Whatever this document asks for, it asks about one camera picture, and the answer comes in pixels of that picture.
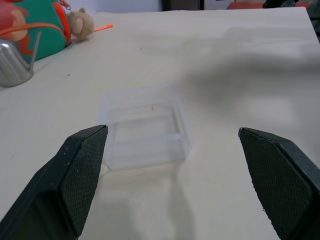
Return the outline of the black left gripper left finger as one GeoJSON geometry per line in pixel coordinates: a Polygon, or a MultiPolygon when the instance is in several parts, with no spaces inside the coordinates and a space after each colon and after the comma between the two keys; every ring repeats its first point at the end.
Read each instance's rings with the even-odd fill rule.
{"type": "Polygon", "coordinates": [[[95,196],[108,135],[97,125],[69,136],[0,221],[0,240],[78,240],[95,196]]]}

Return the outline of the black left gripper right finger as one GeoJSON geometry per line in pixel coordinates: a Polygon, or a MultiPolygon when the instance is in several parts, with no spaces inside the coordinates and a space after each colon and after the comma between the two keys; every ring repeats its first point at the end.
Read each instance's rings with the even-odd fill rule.
{"type": "Polygon", "coordinates": [[[320,240],[320,169],[289,139],[238,131],[251,182],[280,240],[320,240]]]}

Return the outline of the clear plastic box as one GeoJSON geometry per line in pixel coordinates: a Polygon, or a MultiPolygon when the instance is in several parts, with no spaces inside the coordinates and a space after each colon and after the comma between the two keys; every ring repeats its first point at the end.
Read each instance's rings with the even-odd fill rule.
{"type": "Polygon", "coordinates": [[[108,128],[103,161],[112,170],[184,161],[192,149],[181,98],[167,85],[106,93],[96,122],[108,128]]]}

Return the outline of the small metal watering can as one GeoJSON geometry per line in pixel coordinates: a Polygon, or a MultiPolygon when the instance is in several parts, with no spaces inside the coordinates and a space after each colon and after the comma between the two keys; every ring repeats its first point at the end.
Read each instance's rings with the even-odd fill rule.
{"type": "Polygon", "coordinates": [[[21,85],[34,76],[34,63],[41,39],[41,31],[36,34],[30,62],[27,63],[16,45],[8,39],[0,39],[0,86],[4,88],[21,85]]]}

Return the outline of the brown teddy bear plush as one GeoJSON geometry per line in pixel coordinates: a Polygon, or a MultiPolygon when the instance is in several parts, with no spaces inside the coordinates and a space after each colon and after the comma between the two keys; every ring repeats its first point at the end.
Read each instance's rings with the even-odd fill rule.
{"type": "Polygon", "coordinates": [[[94,19],[81,7],[67,14],[71,34],[79,41],[85,40],[95,31],[94,19]]]}

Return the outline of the green and orange backpack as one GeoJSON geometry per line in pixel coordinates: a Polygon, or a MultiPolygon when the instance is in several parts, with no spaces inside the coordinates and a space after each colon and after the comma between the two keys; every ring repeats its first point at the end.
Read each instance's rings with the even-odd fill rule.
{"type": "Polygon", "coordinates": [[[11,40],[27,63],[37,33],[41,33],[36,60],[54,55],[71,43],[65,0],[0,0],[0,39],[11,40]]]}

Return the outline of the red object behind table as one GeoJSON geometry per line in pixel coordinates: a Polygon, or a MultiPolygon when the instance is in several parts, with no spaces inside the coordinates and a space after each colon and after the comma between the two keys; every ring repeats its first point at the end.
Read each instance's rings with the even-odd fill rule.
{"type": "Polygon", "coordinates": [[[245,10],[245,9],[262,9],[262,2],[231,2],[227,7],[228,10],[245,10]]]}

